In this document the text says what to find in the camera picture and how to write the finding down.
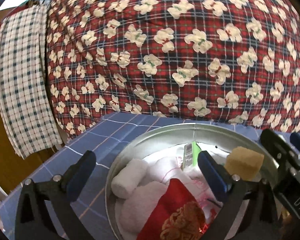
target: blue checkered tablecloth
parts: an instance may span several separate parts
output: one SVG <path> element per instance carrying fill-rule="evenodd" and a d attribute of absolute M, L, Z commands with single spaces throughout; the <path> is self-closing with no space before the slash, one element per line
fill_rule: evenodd
<path fill-rule="evenodd" d="M 95 239 L 115 239 L 106 216 L 105 183 L 109 168 L 116 156 L 139 135 L 158 127 L 194 122 L 175 118 L 158 118 L 151 115 L 113 113 L 105 115 L 102 120 L 82 135 L 69 142 L 47 162 L 41 165 L 29 177 L 34 182 L 50 180 L 55 174 L 63 174 L 70 165 L 76 163 L 86 150 L 92 150 L 97 156 L 97 165 L 82 190 L 78 200 L 71 204 L 77 216 Z M 214 124 L 234 130 L 257 141 L 261 130 L 253 127 L 232 124 L 220 124 L 206 121 L 198 123 Z M 289 134 L 282 134 L 289 141 Z M 18 186 L 1 204 L 0 216 L 5 234 L 14 240 L 14 223 L 21 185 Z M 47 203 L 51 219 L 60 236 L 65 237 L 52 206 Z"/>

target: red plaid quilt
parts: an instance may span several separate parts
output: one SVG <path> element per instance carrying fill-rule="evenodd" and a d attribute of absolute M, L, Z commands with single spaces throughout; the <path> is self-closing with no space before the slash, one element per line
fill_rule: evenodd
<path fill-rule="evenodd" d="M 113 111 L 300 132 L 288 0 L 51 0 L 53 111 L 75 137 Z"/>

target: label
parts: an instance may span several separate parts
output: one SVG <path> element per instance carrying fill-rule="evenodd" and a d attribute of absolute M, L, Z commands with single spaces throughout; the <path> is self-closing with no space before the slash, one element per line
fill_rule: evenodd
<path fill-rule="evenodd" d="M 192 143 L 188 143 L 185 146 L 185 150 L 184 150 L 184 153 L 183 153 L 182 170 L 184 170 L 186 167 L 191 166 L 192 163 L 193 163 Z"/>

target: sponge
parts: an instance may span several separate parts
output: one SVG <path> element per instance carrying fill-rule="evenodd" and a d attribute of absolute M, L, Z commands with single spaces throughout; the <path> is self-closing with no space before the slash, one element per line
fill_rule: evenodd
<path fill-rule="evenodd" d="M 263 159 L 263 154 L 237 147 L 228 155 L 224 167 L 230 175 L 237 174 L 241 179 L 251 181 L 260 171 Z"/>

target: round metal tray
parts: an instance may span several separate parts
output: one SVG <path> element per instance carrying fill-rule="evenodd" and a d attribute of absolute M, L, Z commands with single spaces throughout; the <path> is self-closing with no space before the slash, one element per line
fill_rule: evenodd
<path fill-rule="evenodd" d="M 229 129 L 198 123 L 183 123 L 169 125 L 144 133 L 134 139 L 122 150 L 112 163 L 106 180 L 106 212 L 110 226 L 118 240 L 124 240 L 119 232 L 114 206 L 117 197 L 111 191 L 112 179 L 133 158 L 143 159 L 160 150 L 192 141 L 215 145 L 225 152 L 231 152 L 238 146 L 259 152 L 265 156 L 261 176 L 267 178 L 270 184 L 277 182 L 276 167 L 271 156 L 256 142 Z"/>

